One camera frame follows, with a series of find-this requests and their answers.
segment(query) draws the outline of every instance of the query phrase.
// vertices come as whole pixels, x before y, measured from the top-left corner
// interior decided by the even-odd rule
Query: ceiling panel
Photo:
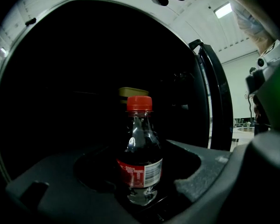
[[[19,0],[0,27],[0,47],[6,49],[25,27],[25,22],[37,17],[62,0]],[[169,25],[182,39],[191,42],[202,39],[210,44],[222,62],[256,50],[241,32],[232,13],[218,19],[214,10],[228,0],[169,0],[167,7],[151,0],[115,0],[150,13]]]

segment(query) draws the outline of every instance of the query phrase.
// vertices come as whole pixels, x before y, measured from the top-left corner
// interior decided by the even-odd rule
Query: soda bottle
[[[127,99],[128,123],[117,163],[123,196],[129,202],[145,206],[157,195],[161,178],[162,151],[151,122],[152,99],[133,96]]]

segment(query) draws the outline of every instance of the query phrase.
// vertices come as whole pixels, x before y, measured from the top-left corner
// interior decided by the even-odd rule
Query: red label
[[[120,167],[121,180],[132,188],[144,187],[144,166],[134,166],[116,160]]]
[[[160,180],[162,159],[154,164],[135,166],[116,160],[122,182],[132,188],[145,188],[154,185]]]

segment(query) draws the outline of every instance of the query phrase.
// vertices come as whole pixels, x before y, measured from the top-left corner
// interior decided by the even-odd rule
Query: cup holder
[[[121,190],[116,185],[118,175],[114,147],[105,147],[80,157],[75,162],[74,175],[90,189],[100,193],[114,193],[120,204],[142,222],[151,221],[151,215],[154,216],[153,219],[157,218],[158,212],[162,212],[162,220],[164,217],[171,218],[191,205],[189,199],[177,193],[174,180],[190,177],[200,167],[201,160],[196,154],[168,141],[162,142],[162,149],[163,169],[157,187],[158,195],[145,207],[121,198]]]

